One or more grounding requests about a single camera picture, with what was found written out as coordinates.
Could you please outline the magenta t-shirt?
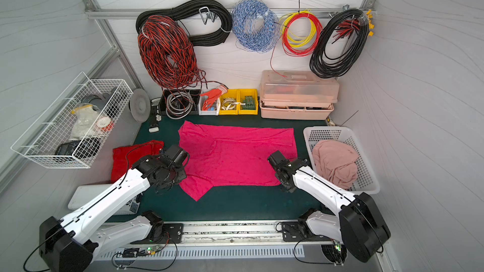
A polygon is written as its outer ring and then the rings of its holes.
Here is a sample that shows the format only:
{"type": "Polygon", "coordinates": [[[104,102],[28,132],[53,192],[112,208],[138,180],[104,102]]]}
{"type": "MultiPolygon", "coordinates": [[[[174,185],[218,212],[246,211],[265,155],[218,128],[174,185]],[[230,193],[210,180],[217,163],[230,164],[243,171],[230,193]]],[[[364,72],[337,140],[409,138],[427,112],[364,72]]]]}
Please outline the magenta t-shirt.
{"type": "Polygon", "coordinates": [[[218,186],[278,186],[268,162],[276,151],[297,157],[292,128],[244,128],[185,122],[179,146],[190,159],[182,190],[195,201],[218,186]]]}

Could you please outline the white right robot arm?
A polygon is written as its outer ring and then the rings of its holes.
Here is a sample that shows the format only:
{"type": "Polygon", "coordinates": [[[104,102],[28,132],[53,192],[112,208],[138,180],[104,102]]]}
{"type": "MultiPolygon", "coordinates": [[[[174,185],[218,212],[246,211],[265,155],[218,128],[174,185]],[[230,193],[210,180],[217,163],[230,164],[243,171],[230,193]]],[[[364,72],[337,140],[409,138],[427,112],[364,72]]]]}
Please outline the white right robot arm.
{"type": "Polygon", "coordinates": [[[302,190],[317,199],[331,214],[309,211],[303,224],[314,235],[342,243],[349,253],[366,263],[391,237],[376,202],[367,193],[355,194],[318,175],[306,160],[290,161],[276,151],[268,157],[276,178],[289,192],[302,190]]]}

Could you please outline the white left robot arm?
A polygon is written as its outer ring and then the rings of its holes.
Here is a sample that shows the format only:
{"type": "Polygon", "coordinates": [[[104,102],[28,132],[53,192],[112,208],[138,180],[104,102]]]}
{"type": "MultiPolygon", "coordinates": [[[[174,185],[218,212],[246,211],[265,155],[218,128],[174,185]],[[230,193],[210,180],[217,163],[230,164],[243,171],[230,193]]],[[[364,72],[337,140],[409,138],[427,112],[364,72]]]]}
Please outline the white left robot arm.
{"type": "Polygon", "coordinates": [[[188,152],[173,145],[144,156],[125,175],[79,209],[61,219],[49,217],[39,228],[39,255],[49,271],[84,271],[98,256],[124,244],[149,240],[166,244],[164,221],[148,210],[123,224],[101,226],[128,201],[152,186],[167,189],[185,178],[188,152]]]}

